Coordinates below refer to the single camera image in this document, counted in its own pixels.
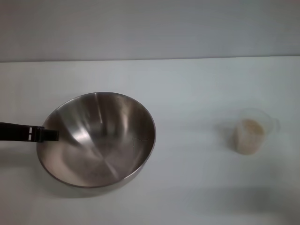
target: pan handle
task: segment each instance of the pan handle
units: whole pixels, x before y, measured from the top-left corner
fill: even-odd
[[[58,141],[59,132],[44,127],[0,122],[0,141],[43,142]]]

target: clear cup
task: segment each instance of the clear cup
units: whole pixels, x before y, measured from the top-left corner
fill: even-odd
[[[277,119],[259,109],[242,110],[234,132],[236,151],[243,155],[256,153],[274,130],[279,130]]]

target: gray wall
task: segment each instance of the gray wall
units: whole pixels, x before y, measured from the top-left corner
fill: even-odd
[[[298,54],[298,0],[0,0],[0,61]]]

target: white tabletop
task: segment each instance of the white tabletop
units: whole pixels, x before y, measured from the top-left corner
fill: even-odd
[[[0,142],[0,224],[287,224],[300,202],[299,85],[300,57],[1,63],[2,122],[42,125],[76,96],[111,91],[149,110],[157,140],[133,181],[93,197],[50,177],[34,143]],[[281,123],[252,156],[227,144],[247,107]]]

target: metal bowl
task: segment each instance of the metal bowl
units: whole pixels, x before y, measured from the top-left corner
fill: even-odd
[[[134,99],[110,92],[76,97],[44,122],[58,130],[58,142],[37,143],[42,166],[57,180],[98,188],[134,177],[149,158],[156,137],[154,121]]]

